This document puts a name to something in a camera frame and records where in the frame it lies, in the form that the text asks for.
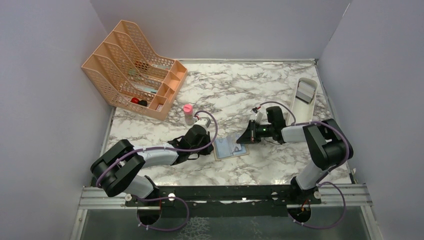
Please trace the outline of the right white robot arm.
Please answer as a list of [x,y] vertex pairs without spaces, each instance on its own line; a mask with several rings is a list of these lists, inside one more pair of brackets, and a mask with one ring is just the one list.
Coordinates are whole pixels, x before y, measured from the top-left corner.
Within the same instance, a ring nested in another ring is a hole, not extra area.
[[330,172],[343,165],[354,155],[354,150],[337,122],[333,119],[287,125],[279,106],[266,109],[267,124],[250,120],[237,144],[257,144],[263,138],[272,138],[279,144],[305,142],[311,161],[290,181],[289,199],[300,204],[309,196],[309,190]]

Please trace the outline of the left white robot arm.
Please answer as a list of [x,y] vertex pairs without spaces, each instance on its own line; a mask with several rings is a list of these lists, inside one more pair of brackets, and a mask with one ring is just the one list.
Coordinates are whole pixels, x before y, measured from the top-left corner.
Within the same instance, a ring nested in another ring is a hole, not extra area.
[[210,155],[213,149],[207,127],[195,124],[183,136],[138,152],[128,139],[122,139],[99,157],[90,171],[96,179],[96,186],[108,197],[127,193],[138,196],[144,205],[149,206],[157,200],[157,186],[150,177],[138,175],[142,168],[178,165]]

